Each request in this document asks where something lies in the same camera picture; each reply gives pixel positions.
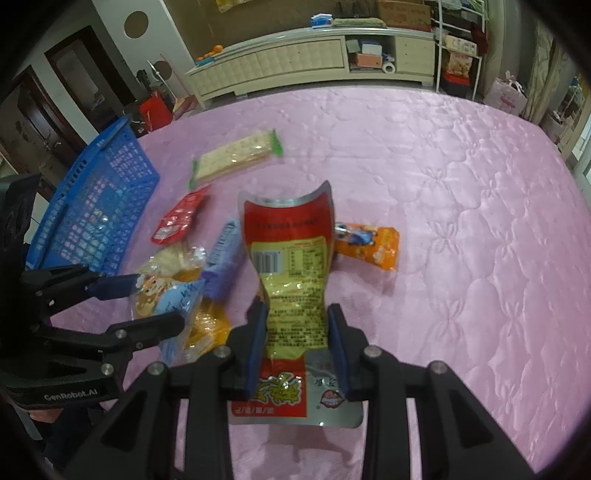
snack bag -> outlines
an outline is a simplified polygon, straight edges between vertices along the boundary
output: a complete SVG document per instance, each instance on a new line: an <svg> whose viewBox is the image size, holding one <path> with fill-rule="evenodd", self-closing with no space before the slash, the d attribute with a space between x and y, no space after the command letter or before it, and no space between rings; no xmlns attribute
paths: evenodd
<svg viewBox="0 0 591 480"><path fill-rule="evenodd" d="M197 207L204 201L209 193L211 185L205 185L196 192L185 195L172 210L170 210L152 235L152 241L159 245L168 245L182 240L189 232L189 226L193 222L193 215Z"/></svg>
<svg viewBox="0 0 591 480"><path fill-rule="evenodd" d="M224 345L232 327L223 306L207 297L202 298L191 318L193 324L183 352L185 362L194 362L218 345Z"/></svg>
<svg viewBox="0 0 591 480"><path fill-rule="evenodd" d="M238 196L246 250L269 308L267 355L296 359L326 348L324 290L333 252L330 183L298 199Z"/></svg>
<svg viewBox="0 0 591 480"><path fill-rule="evenodd" d="M330 184L298 199L241 193L246 250L268 306L267 358L255 397L233 401L231 423L357 427L361 403L339 391L327 349L324 289L333 253Z"/></svg>
<svg viewBox="0 0 591 480"><path fill-rule="evenodd" d="M134 319L178 310L185 318L186 328L175 338L160 342L162 361L172 365L178 358L192 327L191 313L203 297L203 280L181 282L172 278L140 275L137 292L132 296Z"/></svg>
<svg viewBox="0 0 591 480"><path fill-rule="evenodd" d="M245 258L240 224L236 219L231 219L224 225L216 244L207 255L201 273L205 281L204 295L217 302L224 301Z"/></svg>
<svg viewBox="0 0 591 480"><path fill-rule="evenodd" d="M384 270L396 268L400 233L395 228L338 222L335 237L337 253L359 258Z"/></svg>
<svg viewBox="0 0 591 480"><path fill-rule="evenodd" d="M178 242L150 257L137 273L191 282L199 278L205 259L203 247L188 247L184 242Z"/></svg>
<svg viewBox="0 0 591 480"><path fill-rule="evenodd" d="M193 160L193 174L189 188L193 189L203 181L218 175L251 165L255 160L263 159L274 153L283 156L283 146L277 132L258 132L201 155Z"/></svg>
<svg viewBox="0 0 591 480"><path fill-rule="evenodd" d="M340 392L330 351L308 350L295 360L264 359L254 398L231 402L229 421L357 428L363 408Z"/></svg>

bed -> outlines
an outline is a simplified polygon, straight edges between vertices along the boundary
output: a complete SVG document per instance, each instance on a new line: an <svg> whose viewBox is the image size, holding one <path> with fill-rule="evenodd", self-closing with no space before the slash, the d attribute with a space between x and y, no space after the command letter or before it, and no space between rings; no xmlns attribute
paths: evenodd
<svg viewBox="0 0 591 480"><path fill-rule="evenodd" d="M591 401L591 215L542 130L466 100L377 87L277 93L200 113L141 139L161 181L122 271L156 251L149 237L186 191L192 156L267 128L285 157L216 181L192 243L213 245L242 188L299 196L330 180L337 219L394 226L401 249L394 273L339 258L327 302L400 360L447 362L536 471L551 461ZM227 305L236 325L256 290L247 264ZM53 321L100 332L127 312L125 300L87 301ZM157 356L138 352L126 384ZM361 475L363 428L231 426L230 438L239 480ZM419 478L416 436L415 453Z"/></svg>

blue plastic basket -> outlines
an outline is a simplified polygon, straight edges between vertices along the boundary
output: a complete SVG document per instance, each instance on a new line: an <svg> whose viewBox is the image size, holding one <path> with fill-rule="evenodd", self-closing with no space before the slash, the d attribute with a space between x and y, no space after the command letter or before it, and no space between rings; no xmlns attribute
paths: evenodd
<svg viewBox="0 0 591 480"><path fill-rule="evenodd" d="M129 119L117 120L80 154L35 233L27 268L85 264L116 275L160 176Z"/></svg>

cartoon character print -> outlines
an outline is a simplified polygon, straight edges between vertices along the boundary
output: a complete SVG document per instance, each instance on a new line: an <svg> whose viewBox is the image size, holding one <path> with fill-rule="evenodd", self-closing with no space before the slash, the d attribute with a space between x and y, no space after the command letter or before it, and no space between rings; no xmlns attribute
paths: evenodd
<svg viewBox="0 0 591 480"><path fill-rule="evenodd" d="M326 408L337 408L344 401L345 399L338 390L326 390L320 399L320 403Z"/></svg>
<svg viewBox="0 0 591 480"><path fill-rule="evenodd" d="M172 284L171 278L139 276L136 287L140 288L140 291L137 293L135 302L138 317L144 318L152 315L158 300Z"/></svg>
<svg viewBox="0 0 591 480"><path fill-rule="evenodd" d="M296 405L301 402L301 377L292 372L281 372L276 377L271 375L261 379L253 400L261 403L272 402L274 405Z"/></svg>

cardboard box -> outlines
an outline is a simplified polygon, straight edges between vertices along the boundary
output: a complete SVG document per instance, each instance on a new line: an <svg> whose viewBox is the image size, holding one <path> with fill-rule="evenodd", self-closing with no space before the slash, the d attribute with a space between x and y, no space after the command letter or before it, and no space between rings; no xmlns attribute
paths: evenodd
<svg viewBox="0 0 591 480"><path fill-rule="evenodd" d="M382 46L376 41L363 40L361 42L361 53L382 56Z"/></svg>
<svg viewBox="0 0 591 480"><path fill-rule="evenodd" d="M382 68L381 55L367 55L365 53L358 53L355 55L355 64L358 67L368 67L371 69Z"/></svg>
<svg viewBox="0 0 591 480"><path fill-rule="evenodd" d="M453 35L446 35L443 39L443 44L452 49L461 51L462 53L466 53L468 55L477 55L478 48L474 42L469 40L464 40L463 38L454 37Z"/></svg>
<svg viewBox="0 0 591 480"><path fill-rule="evenodd" d="M356 38L346 40L345 44L347 45L347 52L349 53L357 53L361 51L361 47L359 46L359 40L357 40Z"/></svg>
<svg viewBox="0 0 591 480"><path fill-rule="evenodd" d="M431 31L431 7L422 3L378 0L378 14L389 27Z"/></svg>

